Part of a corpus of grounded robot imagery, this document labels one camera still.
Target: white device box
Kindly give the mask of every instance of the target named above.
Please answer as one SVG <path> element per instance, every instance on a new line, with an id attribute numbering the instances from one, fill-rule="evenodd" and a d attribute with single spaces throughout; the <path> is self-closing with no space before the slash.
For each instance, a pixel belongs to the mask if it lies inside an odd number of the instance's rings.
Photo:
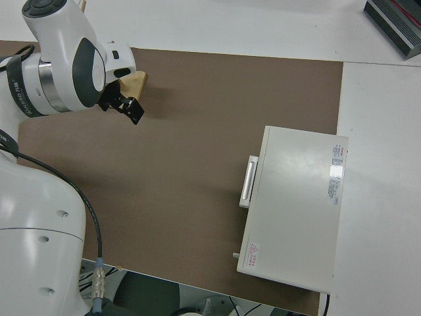
<path id="1" fill-rule="evenodd" d="M 237 271 L 330 294 L 347 146 L 266 126 Z"/>

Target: white table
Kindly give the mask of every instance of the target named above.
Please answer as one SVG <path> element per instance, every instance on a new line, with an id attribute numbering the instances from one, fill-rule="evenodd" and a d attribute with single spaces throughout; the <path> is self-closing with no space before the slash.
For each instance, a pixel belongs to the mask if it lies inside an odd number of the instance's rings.
<path id="1" fill-rule="evenodd" d="M 3 1 L 0 40 L 34 40 L 23 2 Z M 404 61 L 364 3 L 89 0 L 86 14 L 101 41 L 133 47 L 345 61 L 337 133 L 349 155 L 329 315 L 418 315 L 421 56 Z"/>

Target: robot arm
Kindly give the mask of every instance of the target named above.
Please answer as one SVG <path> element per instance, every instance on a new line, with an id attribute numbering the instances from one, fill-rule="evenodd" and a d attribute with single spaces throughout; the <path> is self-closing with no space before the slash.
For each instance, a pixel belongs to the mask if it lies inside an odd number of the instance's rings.
<path id="1" fill-rule="evenodd" d="M 18 154 L 18 125 L 26 118 L 97 103 L 137 124 L 143 109 L 121 95 L 117 80 L 136 66 L 127 45 L 98 43 L 73 0 L 28 0 L 22 14 L 41 53 L 30 47 L 24 57 L 20 51 L 0 58 L 0 237 L 5 240 L 0 260 L 16 271 L 14 281 L 0 273 L 1 283 L 8 284 L 0 290 L 1 313 L 5 308 L 8 315 L 18 310 L 19 315 L 79 316 L 89 310 L 77 282 L 85 230 L 82 200 L 63 177 L 17 165 L 3 151 Z M 101 310 L 103 295 L 102 272 L 97 273 L 93 312 Z"/>
<path id="2" fill-rule="evenodd" d="M 122 96 L 115 84 L 136 71 L 126 44 L 100 44 L 73 0 L 29 0 L 22 14 L 41 53 L 31 55 L 24 64 L 13 57 L 7 70 L 12 96 L 27 116 L 89 109 L 99 102 L 106 85 L 114 83 L 101 98 L 101 107 L 114 107 L 134 124 L 139 122 L 140 104 Z"/>

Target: device handle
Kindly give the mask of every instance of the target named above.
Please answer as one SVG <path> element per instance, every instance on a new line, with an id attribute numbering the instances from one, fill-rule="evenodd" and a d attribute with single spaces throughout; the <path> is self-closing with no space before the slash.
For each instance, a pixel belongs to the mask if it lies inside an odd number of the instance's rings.
<path id="1" fill-rule="evenodd" d="M 245 171 L 243 191 L 241 192 L 239 206 L 244 207 L 246 209 L 248 209 L 250 206 L 251 190 L 253 189 L 253 183 L 255 181 L 258 161 L 259 157 L 250 156 L 249 162 L 247 164 L 247 170 Z"/>

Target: silver metal ring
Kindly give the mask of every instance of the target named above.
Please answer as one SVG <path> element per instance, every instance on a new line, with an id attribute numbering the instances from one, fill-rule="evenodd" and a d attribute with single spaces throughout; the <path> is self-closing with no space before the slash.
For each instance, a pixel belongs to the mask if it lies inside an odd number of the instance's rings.
<path id="1" fill-rule="evenodd" d="M 51 63 L 44 63 L 43 61 L 39 60 L 38 72 L 42 90 L 44 91 L 45 97 L 47 98 L 50 105 L 57 112 L 70 112 L 68 107 L 63 103 L 63 101 L 61 101 L 59 93 L 55 87 Z"/>

